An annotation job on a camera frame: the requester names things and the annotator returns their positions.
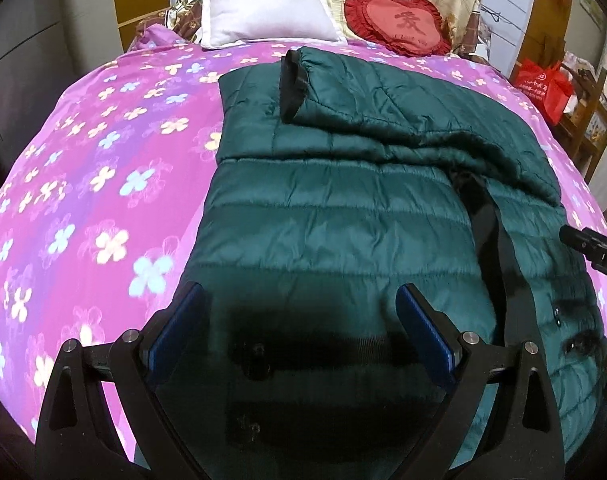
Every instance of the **brown floral fabric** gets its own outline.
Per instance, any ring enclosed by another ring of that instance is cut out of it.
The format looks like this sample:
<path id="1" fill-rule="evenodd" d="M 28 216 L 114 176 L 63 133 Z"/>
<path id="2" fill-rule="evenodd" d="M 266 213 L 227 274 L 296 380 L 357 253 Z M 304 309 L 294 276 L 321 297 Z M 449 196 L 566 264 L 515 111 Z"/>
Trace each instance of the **brown floral fabric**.
<path id="1" fill-rule="evenodd" d="M 201 0 L 177 0 L 167 9 L 159 10 L 138 23 L 133 43 L 144 35 L 151 25 L 163 25 L 186 41 L 198 41 L 197 30 L 201 27 Z"/>

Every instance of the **blue gripper pad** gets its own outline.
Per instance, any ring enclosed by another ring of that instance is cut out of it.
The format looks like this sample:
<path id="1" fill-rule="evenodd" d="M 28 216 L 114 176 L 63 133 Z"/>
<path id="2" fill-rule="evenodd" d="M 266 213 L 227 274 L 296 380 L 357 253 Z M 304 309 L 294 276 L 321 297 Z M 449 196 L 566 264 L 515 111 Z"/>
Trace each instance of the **blue gripper pad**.
<path id="1" fill-rule="evenodd" d="M 422 302 L 427 304 L 423 297 L 415 298 L 408 286 L 402 285 L 397 290 L 395 299 L 397 316 L 430 379 L 446 392 L 450 392 L 456 384 L 454 371 L 461 360 L 461 348 L 450 348 L 439 329 L 421 307 Z M 448 323 L 452 324 L 446 314 L 435 311 L 433 313 L 436 316 L 443 316 Z"/>
<path id="2" fill-rule="evenodd" d="M 177 361 L 186 348 L 190 333 L 197 327 L 207 310 L 206 295 L 199 283 L 192 285 L 182 298 L 173 300 L 174 313 L 148 353 L 146 381 L 151 388 L 170 379 Z"/>

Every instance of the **red plastic bag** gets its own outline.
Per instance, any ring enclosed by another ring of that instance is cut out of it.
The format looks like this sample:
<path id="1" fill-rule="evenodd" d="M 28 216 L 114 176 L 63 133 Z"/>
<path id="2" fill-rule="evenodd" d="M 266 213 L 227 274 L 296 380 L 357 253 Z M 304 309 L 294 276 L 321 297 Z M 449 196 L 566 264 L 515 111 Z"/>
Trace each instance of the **red plastic bag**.
<path id="1" fill-rule="evenodd" d="M 515 82 L 515 86 L 530 98 L 550 124 L 557 124 L 561 120 L 563 110 L 574 94 L 572 83 L 561 73 L 560 66 L 559 62 L 543 69 L 526 59 Z"/>

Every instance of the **metal screw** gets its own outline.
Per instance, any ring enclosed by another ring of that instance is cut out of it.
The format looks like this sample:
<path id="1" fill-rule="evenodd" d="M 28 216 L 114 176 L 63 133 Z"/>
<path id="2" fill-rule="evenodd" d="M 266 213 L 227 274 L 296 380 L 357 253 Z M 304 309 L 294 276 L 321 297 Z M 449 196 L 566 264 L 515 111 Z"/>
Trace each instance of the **metal screw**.
<path id="1" fill-rule="evenodd" d="M 476 345 L 480 341 L 479 336 L 474 332 L 464 332 L 463 340 L 470 345 Z"/>
<path id="2" fill-rule="evenodd" d="M 255 442 L 255 439 L 257 438 L 258 434 L 260 434 L 261 431 L 261 426 L 258 425 L 256 422 L 253 422 L 250 425 L 250 441 L 251 442 Z"/>
<path id="3" fill-rule="evenodd" d="M 132 343 L 133 341 L 137 341 L 138 337 L 139 337 L 139 331 L 135 330 L 134 328 L 131 328 L 130 330 L 126 330 L 121 336 L 121 338 L 126 343 Z"/>
<path id="4" fill-rule="evenodd" d="M 533 355 L 539 351 L 539 347 L 532 341 L 526 341 L 525 343 L 523 343 L 523 348 L 525 348 L 526 352 L 531 353 Z"/>
<path id="5" fill-rule="evenodd" d="M 64 352 L 72 352 L 75 348 L 77 348 L 77 341 L 74 339 L 69 339 L 62 345 L 62 350 Z"/>

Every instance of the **gray cabinet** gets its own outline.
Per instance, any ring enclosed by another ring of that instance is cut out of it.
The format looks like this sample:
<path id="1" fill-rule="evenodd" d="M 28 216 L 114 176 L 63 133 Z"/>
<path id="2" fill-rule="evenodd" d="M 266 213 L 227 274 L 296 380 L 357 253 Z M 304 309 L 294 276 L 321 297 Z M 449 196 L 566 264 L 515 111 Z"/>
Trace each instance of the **gray cabinet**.
<path id="1" fill-rule="evenodd" d="M 75 79 L 59 0 L 1 0 L 0 180 Z"/>

